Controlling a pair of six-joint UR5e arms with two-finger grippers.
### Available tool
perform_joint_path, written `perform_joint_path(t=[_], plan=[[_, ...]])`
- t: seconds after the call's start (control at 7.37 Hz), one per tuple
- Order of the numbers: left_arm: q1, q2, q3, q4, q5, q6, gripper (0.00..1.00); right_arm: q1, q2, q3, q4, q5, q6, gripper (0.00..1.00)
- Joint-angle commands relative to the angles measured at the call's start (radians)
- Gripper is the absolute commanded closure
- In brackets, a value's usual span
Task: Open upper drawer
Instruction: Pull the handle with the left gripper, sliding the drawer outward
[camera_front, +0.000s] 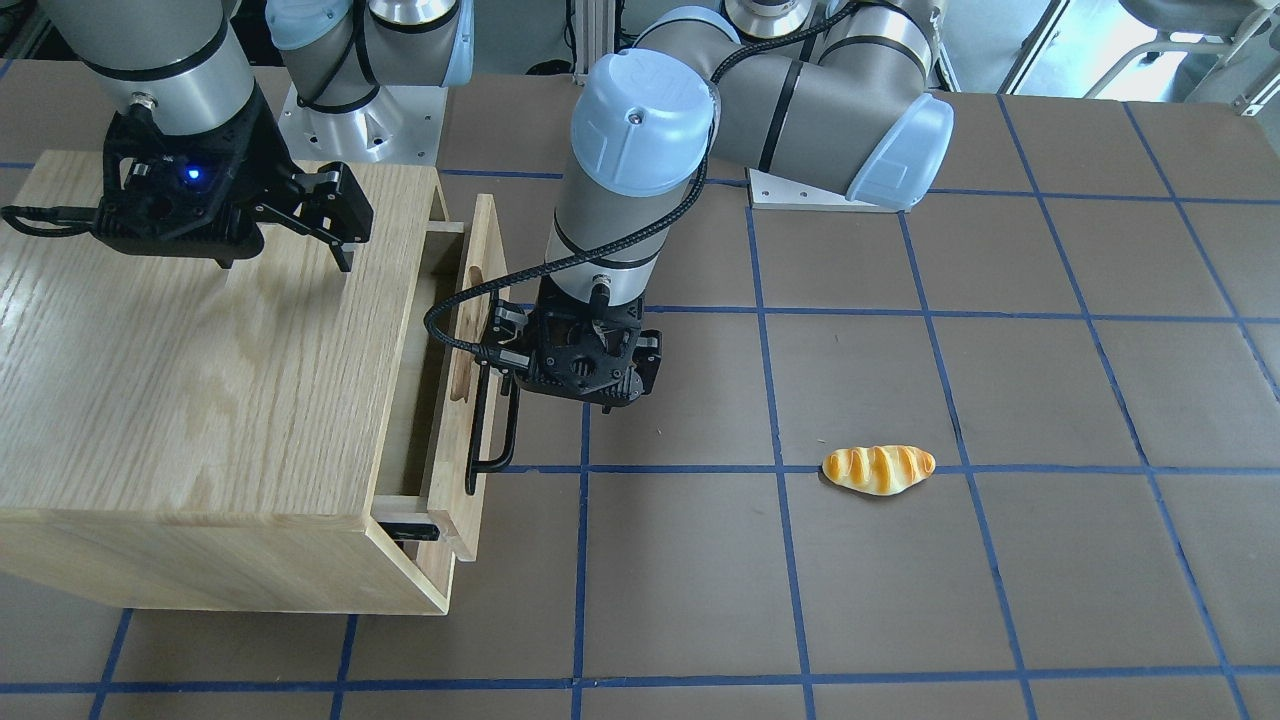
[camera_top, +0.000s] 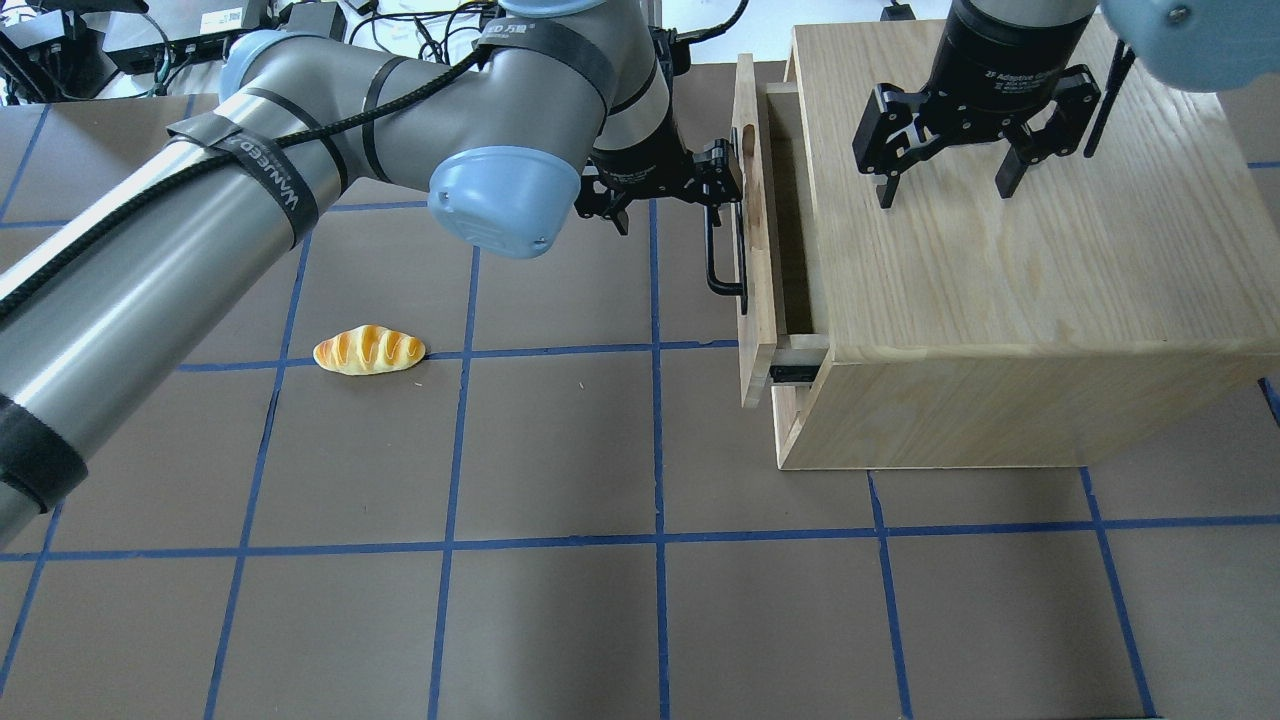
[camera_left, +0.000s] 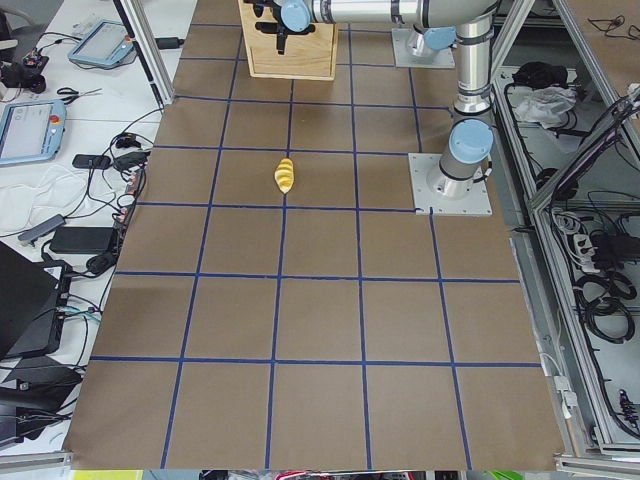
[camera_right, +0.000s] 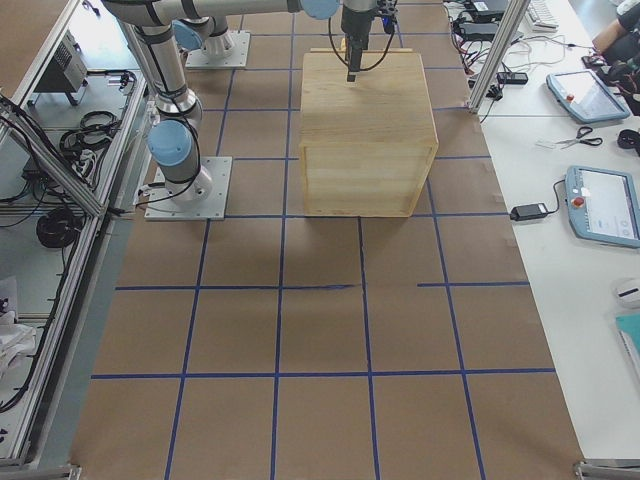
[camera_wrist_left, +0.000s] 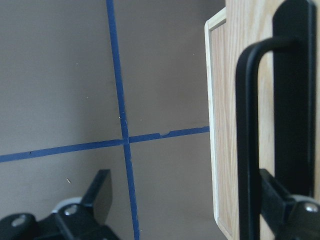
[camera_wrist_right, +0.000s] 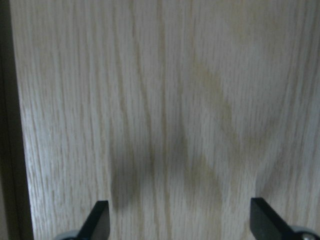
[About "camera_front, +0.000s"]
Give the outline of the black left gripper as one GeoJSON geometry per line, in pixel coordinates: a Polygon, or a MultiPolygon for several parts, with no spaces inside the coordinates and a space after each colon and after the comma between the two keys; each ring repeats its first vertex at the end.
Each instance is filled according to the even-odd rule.
{"type": "Polygon", "coordinates": [[[613,305],[600,284],[590,295],[580,301],[544,278],[530,313],[504,300],[490,311],[488,340],[499,347],[498,365],[508,373],[499,391],[508,398],[503,446],[495,457],[484,457],[492,366],[480,364],[465,469],[467,496],[477,493],[481,474],[503,471],[515,459],[521,389],[595,404],[605,413],[652,392],[662,350],[660,332],[643,329],[645,297],[613,305]]]}

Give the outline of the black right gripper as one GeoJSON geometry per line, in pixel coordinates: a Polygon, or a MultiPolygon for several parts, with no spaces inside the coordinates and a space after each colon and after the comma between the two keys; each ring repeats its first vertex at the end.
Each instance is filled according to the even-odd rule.
{"type": "Polygon", "coordinates": [[[264,100],[196,135],[164,135],[157,109],[136,100],[108,127],[96,240],[127,255],[212,259],[228,269],[261,254],[265,222],[319,240],[340,272],[352,272],[375,214],[349,165],[300,170],[264,100]]]}

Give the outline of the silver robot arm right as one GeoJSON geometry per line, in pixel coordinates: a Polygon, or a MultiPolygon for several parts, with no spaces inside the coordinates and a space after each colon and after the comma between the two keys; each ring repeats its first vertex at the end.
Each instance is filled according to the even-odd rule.
{"type": "Polygon", "coordinates": [[[329,249],[342,272],[372,236],[352,161],[410,154],[394,87],[452,87],[474,73],[471,1],[269,1],[265,20],[325,164],[306,172],[219,1],[45,1],[115,106],[92,208],[3,209],[33,237],[91,234],[136,256],[230,268],[261,254],[261,224],[329,249]]]}

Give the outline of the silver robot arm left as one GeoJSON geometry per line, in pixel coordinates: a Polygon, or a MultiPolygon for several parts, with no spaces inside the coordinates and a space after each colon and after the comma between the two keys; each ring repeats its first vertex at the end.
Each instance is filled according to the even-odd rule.
{"type": "Polygon", "coordinates": [[[712,158],[887,211],[923,200],[954,110],[927,88],[945,1],[735,1],[678,6],[603,56],[573,109],[570,159],[532,310],[490,300],[476,352],[503,377],[506,469],[522,393],[604,411],[649,395],[660,332],[644,295],[712,158]]]}

